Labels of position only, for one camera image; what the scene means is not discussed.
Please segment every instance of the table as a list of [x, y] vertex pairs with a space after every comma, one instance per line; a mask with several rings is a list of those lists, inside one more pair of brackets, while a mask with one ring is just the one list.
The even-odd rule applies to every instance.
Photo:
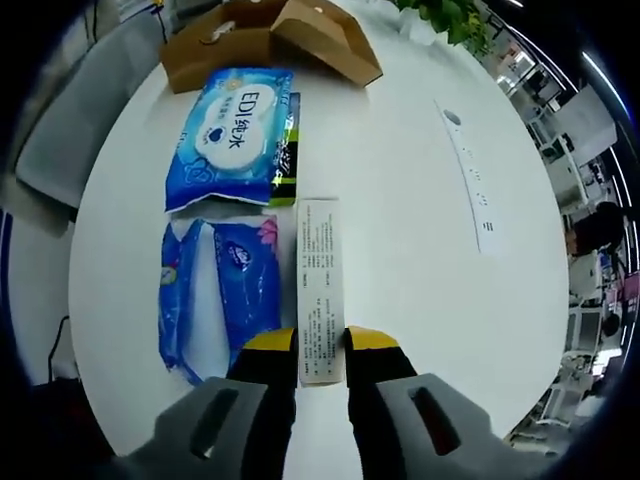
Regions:
[[[341, 3], [359, 19], [384, 76], [358, 90], [298, 70], [294, 90], [302, 95], [299, 195], [341, 201], [347, 323], [395, 337], [418, 372], [449, 382], [505, 435], [549, 386], [565, 338], [567, 262], [549, 179], [516, 111], [462, 46], [408, 43], [366, 4]], [[158, 354], [157, 295], [164, 180], [196, 96], [171, 94], [161, 66], [150, 74], [109, 134], [77, 218], [73, 345], [118, 454], [147, 440], [156, 416], [190, 388]], [[478, 251], [434, 101], [464, 121], [499, 214], [498, 254]], [[277, 215], [288, 284], [294, 211]], [[285, 323], [292, 315], [287, 305]], [[359, 478], [346, 386], [298, 389], [296, 397], [285, 478]]]

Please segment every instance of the pink flower print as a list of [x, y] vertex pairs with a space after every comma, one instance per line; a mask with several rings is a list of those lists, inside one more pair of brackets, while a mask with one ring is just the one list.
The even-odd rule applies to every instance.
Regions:
[[260, 242], [264, 245], [271, 245], [271, 251], [275, 254], [278, 248], [278, 224], [275, 217], [267, 218], [258, 231]]

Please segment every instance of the green plant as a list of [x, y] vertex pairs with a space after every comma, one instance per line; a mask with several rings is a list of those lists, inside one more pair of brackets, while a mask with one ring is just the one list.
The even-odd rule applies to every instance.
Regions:
[[436, 32], [448, 33], [451, 45], [464, 42], [473, 53], [489, 53], [486, 26], [473, 0], [396, 0], [396, 5], [418, 9]]

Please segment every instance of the green packet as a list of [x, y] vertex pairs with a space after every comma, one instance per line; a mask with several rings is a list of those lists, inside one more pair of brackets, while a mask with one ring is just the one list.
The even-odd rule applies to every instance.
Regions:
[[271, 181], [270, 207], [288, 207], [296, 201], [298, 173], [298, 132], [300, 126], [300, 93], [289, 96], [289, 114], [285, 134], [278, 149], [276, 174]]

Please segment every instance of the blue tissue pack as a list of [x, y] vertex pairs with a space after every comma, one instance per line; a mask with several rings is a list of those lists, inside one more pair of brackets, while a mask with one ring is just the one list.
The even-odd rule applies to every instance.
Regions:
[[210, 195], [267, 205], [285, 135], [293, 74], [214, 72], [187, 117], [166, 179], [166, 211]]
[[277, 230], [273, 220], [259, 228], [219, 224], [213, 236], [231, 366], [249, 340], [280, 328]]
[[[171, 224], [166, 228], [159, 289], [159, 351], [168, 369], [179, 368], [194, 385], [208, 376], [206, 368], [204, 374], [202, 369], [202, 360], [205, 363], [208, 360], [202, 358], [202, 353], [194, 358], [193, 349], [189, 348], [194, 322], [222, 320], [217, 320], [216, 311], [204, 318], [194, 318], [195, 268], [217, 270], [219, 292], [211, 293], [219, 295], [222, 304], [229, 367], [254, 336], [281, 327], [277, 224], [271, 217], [256, 224], [258, 226], [246, 222], [211, 224], [197, 219], [181, 239]], [[213, 228], [215, 265], [198, 265], [198, 241], [205, 225]], [[200, 368], [190, 364], [188, 352]]]

